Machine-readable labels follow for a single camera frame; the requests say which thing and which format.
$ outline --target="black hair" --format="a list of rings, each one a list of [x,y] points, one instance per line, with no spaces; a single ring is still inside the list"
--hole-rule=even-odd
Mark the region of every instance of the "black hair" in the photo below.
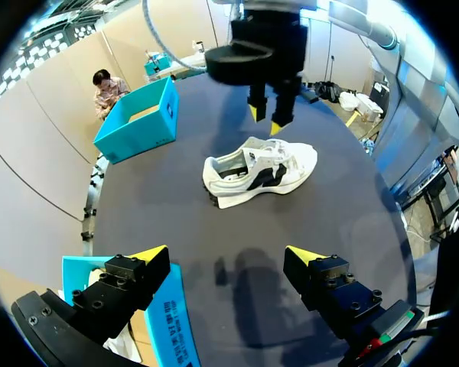
[[[109,80],[109,79],[110,79],[110,73],[105,69],[101,69],[97,71],[95,74],[93,74],[92,82],[94,86],[99,86],[103,80]]]

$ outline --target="blue cardboard box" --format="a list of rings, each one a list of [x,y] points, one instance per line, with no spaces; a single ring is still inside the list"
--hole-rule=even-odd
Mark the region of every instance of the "blue cardboard box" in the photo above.
[[[155,62],[148,61],[145,64],[145,70],[148,76],[156,74],[158,71],[167,69],[171,66],[171,58],[167,55],[159,56]]]
[[[102,124],[94,145],[115,164],[177,137],[178,94],[170,77],[123,96]]]

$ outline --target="person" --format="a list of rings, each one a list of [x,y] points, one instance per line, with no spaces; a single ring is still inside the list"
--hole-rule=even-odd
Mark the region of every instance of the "person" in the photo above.
[[[93,74],[95,92],[95,110],[99,119],[105,120],[112,107],[130,92],[128,85],[121,78],[110,76],[110,73],[101,69]]]

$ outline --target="white sneaker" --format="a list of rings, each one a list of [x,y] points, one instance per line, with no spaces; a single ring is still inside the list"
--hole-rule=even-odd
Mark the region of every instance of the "white sneaker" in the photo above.
[[[310,145],[250,137],[231,154],[207,158],[202,178],[214,205],[224,209],[259,193],[290,193],[316,163],[317,152]]]

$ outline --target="dark round table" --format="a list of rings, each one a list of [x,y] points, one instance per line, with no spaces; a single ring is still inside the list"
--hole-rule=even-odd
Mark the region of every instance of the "dark round table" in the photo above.
[[[176,82],[177,140],[109,165],[96,217],[94,255],[168,245],[181,266],[202,366],[336,365],[347,350],[308,312],[282,272],[286,245],[338,254],[370,289],[415,304],[408,239],[392,195],[359,142],[322,102],[298,97],[277,138],[314,146],[318,162],[296,191],[218,209],[202,185],[204,159],[269,138],[254,123],[248,88],[207,75]]]

